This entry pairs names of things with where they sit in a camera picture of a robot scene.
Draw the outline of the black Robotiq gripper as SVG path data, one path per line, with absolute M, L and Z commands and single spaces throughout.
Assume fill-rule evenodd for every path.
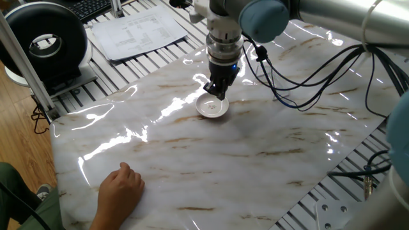
M 216 96 L 219 100 L 225 99 L 225 93 L 228 88 L 234 83 L 240 68 L 237 63 L 227 66 L 216 65 L 209 62 L 210 82 L 207 82 L 203 89 Z

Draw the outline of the bare person hand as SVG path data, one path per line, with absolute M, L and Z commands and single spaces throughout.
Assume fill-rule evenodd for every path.
M 144 192 L 145 182 L 125 163 L 101 183 L 97 216 L 119 225 L 135 210 Z

